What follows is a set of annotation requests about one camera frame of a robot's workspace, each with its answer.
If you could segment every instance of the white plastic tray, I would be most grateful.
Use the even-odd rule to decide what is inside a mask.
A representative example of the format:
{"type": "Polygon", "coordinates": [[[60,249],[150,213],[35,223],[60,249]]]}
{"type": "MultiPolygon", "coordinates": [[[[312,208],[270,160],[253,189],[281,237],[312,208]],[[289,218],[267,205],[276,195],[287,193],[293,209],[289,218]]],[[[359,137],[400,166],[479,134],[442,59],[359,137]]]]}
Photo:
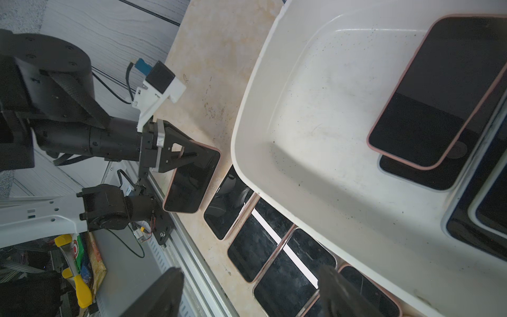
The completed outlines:
{"type": "Polygon", "coordinates": [[[454,192],[382,173],[367,134],[429,27],[505,1],[287,1],[232,139],[240,177],[427,316],[506,316],[507,263],[441,229],[454,192]]]}

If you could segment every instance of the black phone screen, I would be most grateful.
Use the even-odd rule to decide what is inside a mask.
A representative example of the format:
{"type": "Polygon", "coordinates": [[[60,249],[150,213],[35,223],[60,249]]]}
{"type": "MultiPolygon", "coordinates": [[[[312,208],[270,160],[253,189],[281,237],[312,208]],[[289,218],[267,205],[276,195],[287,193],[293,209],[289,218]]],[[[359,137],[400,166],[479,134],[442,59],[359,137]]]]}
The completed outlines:
{"type": "Polygon", "coordinates": [[[506,62],[506,18],[438,21],[372,129],[370,145],[435,166],[506,62]]]}
{"type": "Polygon", "coordinates": [[[400,309],[370,280],[352,266],[345,266],[340,274],[349,281],[366,300],[368,300],[384,317],[399,317],[400,309]]]}
{"type": "Polygon", "coordinates": [[[507,166],[505,166],[476,210],[479,221],[507,234],[507,166]]]}

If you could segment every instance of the smartphone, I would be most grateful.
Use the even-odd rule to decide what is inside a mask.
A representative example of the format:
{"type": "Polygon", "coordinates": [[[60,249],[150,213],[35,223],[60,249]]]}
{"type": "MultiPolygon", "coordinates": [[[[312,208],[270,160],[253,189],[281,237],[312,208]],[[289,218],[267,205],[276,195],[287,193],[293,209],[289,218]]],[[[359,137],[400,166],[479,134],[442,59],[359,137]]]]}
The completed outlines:
{"type": "Polygon", "coordinates": [[[478,226],[507,239],[507,150],[468,208],[478,226]]]}
{"type": "Polygon", "coordinates": [[[368,134],[368,146],[417,169],[437,167],[506,68],[507,17],[438,20],[368,134]]]}
{"type": "Polygon", "coordinates": [[[394,296],[350,264],[344,263],[338,269],[338,273],[349,281],[384,317],[403,316],[402,308],[394,296]]]}
{"type": "Polygon", "coordinates": [[[217,148],[191,140],[209,149],[209,157],[201,166],[195,163],[176,168],[172,174],[169,189],[162,204],[166,212],[193,214],[197,212],[206,193],[209,182],[213,177],[216,166],[220,161],[220,151],[217,148]]]}
{"type": "Polygon", "coordinates": [[[501,108],[506,96],[507,72],[503,74],[493,92],[489,94],[477,113],[466,125],[457,142],[439,166],[430,170],[420,170],[382,155],[379,167],[389,174],[431,189],[445,191],[452,188],[477,143],[482,140],[482,135],[488,129],[490,121],[501,108]]]}

